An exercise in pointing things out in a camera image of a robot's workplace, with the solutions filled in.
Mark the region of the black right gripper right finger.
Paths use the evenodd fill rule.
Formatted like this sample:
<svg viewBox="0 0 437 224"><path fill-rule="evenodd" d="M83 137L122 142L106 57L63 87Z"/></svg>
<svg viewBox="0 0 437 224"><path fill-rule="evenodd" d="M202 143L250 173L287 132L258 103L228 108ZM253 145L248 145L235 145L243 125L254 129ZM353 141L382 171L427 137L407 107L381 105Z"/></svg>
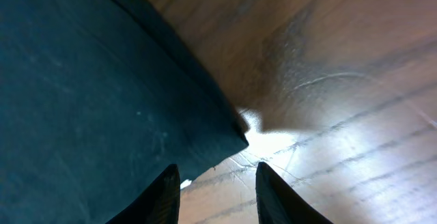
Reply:
<svg viewBox="0 0 437 224"><path fill-rule="evenodd" d="M265 162L257 165L255 190L259 224L332 224Z"/></svg>

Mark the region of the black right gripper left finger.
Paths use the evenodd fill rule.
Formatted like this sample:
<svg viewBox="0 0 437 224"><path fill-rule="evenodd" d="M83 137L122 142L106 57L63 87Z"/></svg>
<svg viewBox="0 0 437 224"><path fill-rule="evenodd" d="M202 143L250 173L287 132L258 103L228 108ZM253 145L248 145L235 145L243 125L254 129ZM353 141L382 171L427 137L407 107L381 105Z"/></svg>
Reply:
<svg viewBox="0 0 437 224"><path fill-rule="evenodd" d="M129 206L107 224L177 224L180 210L180 175L170 164Z"/></svg>

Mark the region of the black nike t-shirt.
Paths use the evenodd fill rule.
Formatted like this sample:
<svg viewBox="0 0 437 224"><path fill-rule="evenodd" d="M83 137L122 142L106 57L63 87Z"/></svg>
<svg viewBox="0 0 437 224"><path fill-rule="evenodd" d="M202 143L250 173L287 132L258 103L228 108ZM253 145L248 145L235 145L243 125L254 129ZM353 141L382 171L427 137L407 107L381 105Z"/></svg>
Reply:
<svg viewBox="0 0 437 224"><path fill-rule="evenodd" d="M1 0L1 222L105 223L248 143L147 0Z"/></svg>

